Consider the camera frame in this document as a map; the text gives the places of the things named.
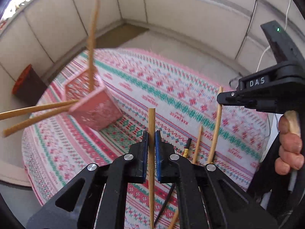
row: black clamp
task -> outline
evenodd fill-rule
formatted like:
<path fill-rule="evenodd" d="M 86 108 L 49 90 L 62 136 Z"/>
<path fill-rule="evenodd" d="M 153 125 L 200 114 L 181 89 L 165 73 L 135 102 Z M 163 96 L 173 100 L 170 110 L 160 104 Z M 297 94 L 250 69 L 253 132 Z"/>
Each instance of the black clamp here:
<path fill-rule="evenodd" d="M 156 132 L 157 178 L 176 183 L 180 228 L 278 228 L 276 220 L 217 166 L 175 154 Z"/>
<path fill-rule="evenodd" d="M 105 166 L 86 166 L 29 219 L 27 229 L 93 228 L 95 220 L 96 228 L 124 228 L 127 185 L 145 182 L 147 153 L 144 131 L 128 154 Z"/>

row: fingernail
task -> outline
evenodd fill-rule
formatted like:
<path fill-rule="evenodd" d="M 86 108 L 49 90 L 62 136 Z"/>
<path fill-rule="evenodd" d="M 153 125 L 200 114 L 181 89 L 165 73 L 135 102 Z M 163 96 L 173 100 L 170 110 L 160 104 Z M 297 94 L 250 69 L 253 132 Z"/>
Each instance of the fingernail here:
<path fill-rule="evenodd" d="M 297 169 L 301 169 L 301 167 L 303 166 L 304 164 L 304 158 L 303 157 L 298 157 L 295 161 L 295 167 Z"/>
<path fill-rule="evenodd" d="M 285 165 L 283 166 L 283 173 L 286 174 L 286 173 L 288 173 L 289 171 L 290 171 L 290 166 L 285 164 Z"/>
<path fill-rule="evenodd" d="M 293 145 L 293 152 L 299 153 L 302 149 L 302 146 L 299 145 L 299 143 L 294 143 Z"/>

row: finger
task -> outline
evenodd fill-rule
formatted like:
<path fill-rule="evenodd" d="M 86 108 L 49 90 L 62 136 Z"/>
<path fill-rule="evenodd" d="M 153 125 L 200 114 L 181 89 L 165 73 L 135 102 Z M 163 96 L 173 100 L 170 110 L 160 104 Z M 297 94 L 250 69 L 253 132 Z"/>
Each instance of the finger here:
<path fill-rule="evenodd" d="M 291 132 L 286 134 L 280 133 L 280 142 L 285 151 L 292 153 L 300 153 L 302 149 L 302 140 L 301 138 Z"/>
<path fill-rule="evenodd" d="M 280 133 L 286 134 L 287 132 L 289 132 L 289 121 L 284 115 L 279 120 L 278 128 Z"/>
<path fill-rule="evenodd" d="M 304 156 L 302 154 L 296 154 L 289 151 L 285 151 L 282 146 L 279 149 L 279 156 L 283 162 L 290 165 L 290 167 L 299 170 L 304 164 Z"/>
<path fill-rule="evenodd" d="M 283 162 L 280 157 L 276 159 L 274 166 L 275 172 L 279 175 L 287 175 L 290 171 L 289 164 Z"/>

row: red and green patterned fabric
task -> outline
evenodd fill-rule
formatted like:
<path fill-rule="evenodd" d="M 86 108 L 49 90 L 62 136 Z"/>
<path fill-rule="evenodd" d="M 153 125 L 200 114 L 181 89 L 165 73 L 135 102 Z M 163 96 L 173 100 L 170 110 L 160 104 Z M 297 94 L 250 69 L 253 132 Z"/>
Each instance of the red and green patterned fabric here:
<path fill-rule="evenodd" d="M 39 104 L 59 102 L 63 83 L 87 64 L 84 51 L 68 64 L 50 84 Z M 147 130 L 149 107 L 156 108 L 156 130 L 182 155 L 193 139 L 194 153 L 199 125 L 203 126 L 197 164 L 205 164 L 217 110 L 218 85 L 208 78 L 168 59 L 139 49 L 99 49 L 95 65 L 123 117 L 102 131 L 78 124 L 66 113 L 43 120 L 25 129 L 22 153 L 33 190 L 46 203 L 87 164 L 111 163 L 141 140 Z M 215 164 L 244 190 L 247 189 L 269 134 L 267 115 L 243 107 L 223 107 Z M 155 186 L 155 216 L 170 184 Z M 177 209 L 174 192 L 156 228 L 167 228 Z M 149 228 L 148 182 L 129 184 L 125 228 Z"/>

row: pink box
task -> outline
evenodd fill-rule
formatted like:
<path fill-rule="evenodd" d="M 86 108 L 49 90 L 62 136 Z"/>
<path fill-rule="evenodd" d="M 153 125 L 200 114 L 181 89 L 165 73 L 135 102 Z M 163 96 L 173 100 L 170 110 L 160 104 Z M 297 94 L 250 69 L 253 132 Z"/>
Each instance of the pink box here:
<path fill-rule="evenodd" d="M 88 69 L 72 76 L 64 84 L 65 101 L 79 99 L 69 110 L 79 124 L 95 131 L 107 127 L 123 116 L 118 104 L 105 86 L 97 71 L 94 75 L 95 89 L 89 93 Z"/>

